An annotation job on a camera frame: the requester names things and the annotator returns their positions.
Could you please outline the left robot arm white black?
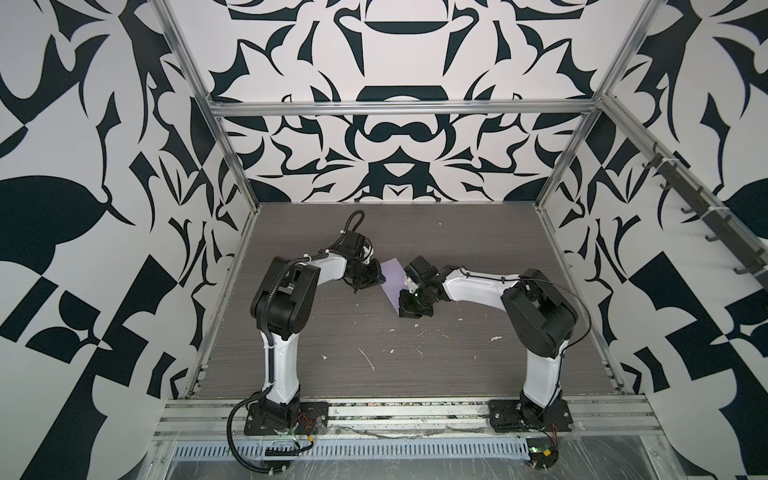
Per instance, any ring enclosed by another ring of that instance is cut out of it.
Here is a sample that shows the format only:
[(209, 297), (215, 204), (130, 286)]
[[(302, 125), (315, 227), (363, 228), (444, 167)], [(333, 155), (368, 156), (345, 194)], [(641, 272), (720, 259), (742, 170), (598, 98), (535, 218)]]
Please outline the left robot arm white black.
[(298, 343), (310, 319), (317, 289), (340, 281), (354, 292), (381, 285), (385, 277), (366, 236), (343, 231), (316, 255), (277, 256), (250, 307), (264, 345), (266, 408), (292, 418), (298, 414)]

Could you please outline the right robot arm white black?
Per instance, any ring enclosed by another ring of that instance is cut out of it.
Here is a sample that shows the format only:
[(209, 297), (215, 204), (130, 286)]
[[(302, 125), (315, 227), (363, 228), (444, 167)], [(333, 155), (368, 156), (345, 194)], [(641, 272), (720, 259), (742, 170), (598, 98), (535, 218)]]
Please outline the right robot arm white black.
[(404, 284), (398, 297), (403, 318), (431, 317), (439, 302), (468, 302), (505, 312), (526, 349), (522, 406), (543, 415), (561, 397), (564, 354), (578, 321), (566, 298), (577, 299), (574, 293), (537, 269), (509, 275), (454, 265), (439, 269), (421, 256), (404, 267)]

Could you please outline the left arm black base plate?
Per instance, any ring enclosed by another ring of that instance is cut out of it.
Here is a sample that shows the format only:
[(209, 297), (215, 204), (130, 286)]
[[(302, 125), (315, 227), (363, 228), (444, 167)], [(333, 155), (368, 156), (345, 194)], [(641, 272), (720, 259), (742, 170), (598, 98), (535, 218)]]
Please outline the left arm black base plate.
[(327, 426), (330, 405), (327, 402), (305, 402), (298, 398), (288, 404), (259, 400), (248, 407), (244, 434), (266, 436), (292, 432), (310, 435)]

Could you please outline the lilac square paper sheet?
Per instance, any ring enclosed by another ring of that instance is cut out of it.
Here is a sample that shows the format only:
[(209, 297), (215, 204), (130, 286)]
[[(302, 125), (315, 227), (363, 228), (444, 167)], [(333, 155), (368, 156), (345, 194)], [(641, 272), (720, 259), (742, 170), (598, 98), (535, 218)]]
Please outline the lilac square paper sheet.
[(393, 258), (381, 264), (381, 273), (384, 277), (381, 288), (394, 311), (398, 313), (400, 292), (408, 289), (405, 270), (399, 260)]

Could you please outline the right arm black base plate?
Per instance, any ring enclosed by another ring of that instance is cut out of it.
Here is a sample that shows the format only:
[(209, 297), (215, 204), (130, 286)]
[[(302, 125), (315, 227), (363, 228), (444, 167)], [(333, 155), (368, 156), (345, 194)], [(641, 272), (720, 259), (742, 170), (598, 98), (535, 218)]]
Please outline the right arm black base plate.
[(570, 432), (573, 424), (569, 406), (561, 396), (548, 407), (540, 407), (527, 397), (519, 400), (494, 399), (487, 402), (489, 424), (497, 433), (528, 430)]

